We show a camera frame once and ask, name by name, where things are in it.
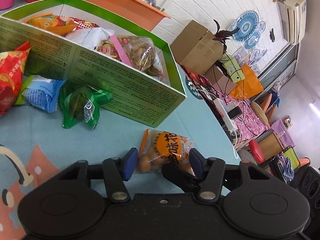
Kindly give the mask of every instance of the brown cardboard box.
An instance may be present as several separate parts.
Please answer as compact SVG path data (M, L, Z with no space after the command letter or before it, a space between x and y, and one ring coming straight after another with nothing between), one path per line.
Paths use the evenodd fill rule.
M216 66L210 67L204 76L211 82L216 90L220 91L221 88L222 93L226 91L227 95L237 86L237 84L229 80L229 78L222 73L221 69Z
M170 46L174 59L203 75L223 54L223 45L213 38L206 27L192 20Z

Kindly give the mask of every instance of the yellow snack package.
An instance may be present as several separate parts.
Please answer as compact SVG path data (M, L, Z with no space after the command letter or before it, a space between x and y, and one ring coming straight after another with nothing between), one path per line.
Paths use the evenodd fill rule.
M147 129L139 150L138 170L140 172L161 172L162 165L175 163L194 175L189 163L189 151L193 141L187 137Z
M26 23L61 36L70 33L79 25L68 17L53 14L37 16Z

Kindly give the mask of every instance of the fluorescent light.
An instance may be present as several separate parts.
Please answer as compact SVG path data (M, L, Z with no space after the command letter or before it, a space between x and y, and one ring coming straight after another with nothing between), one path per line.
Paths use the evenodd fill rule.
M312 110L315 111L315 113L320 117L320 111L318 110L318 108L316 108L314 106L314 104L310 104L310 106L311 106Z

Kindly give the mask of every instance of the green box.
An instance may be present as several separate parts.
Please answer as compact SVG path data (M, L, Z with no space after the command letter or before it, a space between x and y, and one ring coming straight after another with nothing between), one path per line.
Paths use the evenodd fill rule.
M170 85L122 62L68 41L64 37L23 23L42 13L94 22L117 35L147 36L153 40ZM123 17L83 0L41 0L0 17L0 52L30 41L25 75L71 79L113 93L105 109L157 127L187 97L168 43Z

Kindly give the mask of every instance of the black circular cover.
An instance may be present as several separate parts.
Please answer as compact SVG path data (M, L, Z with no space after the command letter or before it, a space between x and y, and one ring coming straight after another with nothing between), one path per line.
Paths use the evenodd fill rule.
M104 211L99 193L75 181L60 180L26 195L19 204L18 217L29 234L66 239L88 230Z
M261 238L284 238L301 232L310 207L305 197L280 180L250 180L230 192L223 211L241 231Z

